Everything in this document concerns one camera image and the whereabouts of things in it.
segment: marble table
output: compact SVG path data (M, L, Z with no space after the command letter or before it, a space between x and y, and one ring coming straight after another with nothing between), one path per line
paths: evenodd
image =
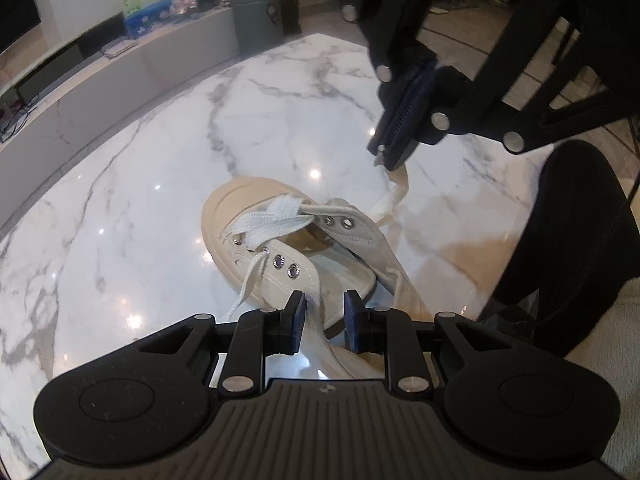
M31 410L48 380L234 302L200 235L214 188L268 176L362 210L385 194L365 149L377 87L363 47L319 34L288 43L133 121L28 211L0 243L0 456L13 480L47 463ZM383 231L432 312L478 315L547 155L449 136L408 161L410 192Z

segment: television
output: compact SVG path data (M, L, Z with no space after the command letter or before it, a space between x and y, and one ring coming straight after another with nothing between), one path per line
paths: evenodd
M35 0L0 0L0 52L38 23Z

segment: gray trash can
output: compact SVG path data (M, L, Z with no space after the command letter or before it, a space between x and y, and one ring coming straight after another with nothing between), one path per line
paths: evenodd
M284 43L280 0L231 0L231 10L243 59Z

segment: shoelace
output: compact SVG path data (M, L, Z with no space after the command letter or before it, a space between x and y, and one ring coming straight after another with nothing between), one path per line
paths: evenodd
M398 170L387 174L395 186L367 213L367 216L374 222L379 222L391 214L394 207L409 191L409 179L404 164ZM251 211L243 214L233 224L229 234L244 235L246 248L255 251L263 243L300 231L314 221L314 215L300 214L302 202L301 198L291 195L277 196L264 211ZM264 272L268 256L265 248L249 262L244 280L242 280L240 295L226 313L227 320L232 318L240 305L251 295Z

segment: shoe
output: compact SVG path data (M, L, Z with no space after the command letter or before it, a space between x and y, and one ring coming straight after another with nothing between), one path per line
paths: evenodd
M373 218L386 216L406 194L406 170L399 171L396 187L373 208ZM412 319L433 320L376 223L345 200L319 205L276 180L236 178L207 199L202 235L220 272L240 291L226 320L249 298L258 307L283 308L294 290L302 290L307 316L301 352L308 357L305 348L318 352L321 346L331 378L379 375L326 340L343 327L346 290L367 298L379 281L394 295L395 308Z

